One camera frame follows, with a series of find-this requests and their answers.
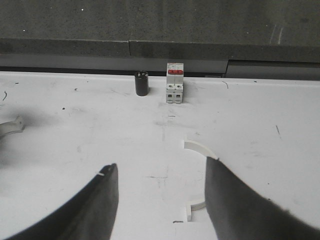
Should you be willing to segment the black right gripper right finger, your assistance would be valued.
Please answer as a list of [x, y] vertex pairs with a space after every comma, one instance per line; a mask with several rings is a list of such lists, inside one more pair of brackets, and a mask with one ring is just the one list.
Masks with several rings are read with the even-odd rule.
[[219, 159], [206, 158], [205, 204], [219, 240], [318, 240], [310, 226], [262, 197]]

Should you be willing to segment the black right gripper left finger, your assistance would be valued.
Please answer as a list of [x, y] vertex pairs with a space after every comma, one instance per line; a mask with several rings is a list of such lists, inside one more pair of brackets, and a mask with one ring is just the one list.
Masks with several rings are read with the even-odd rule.
[[104, 166], [74, 197], [12, 240], [108, 240], [117, 215], [117, 165]]

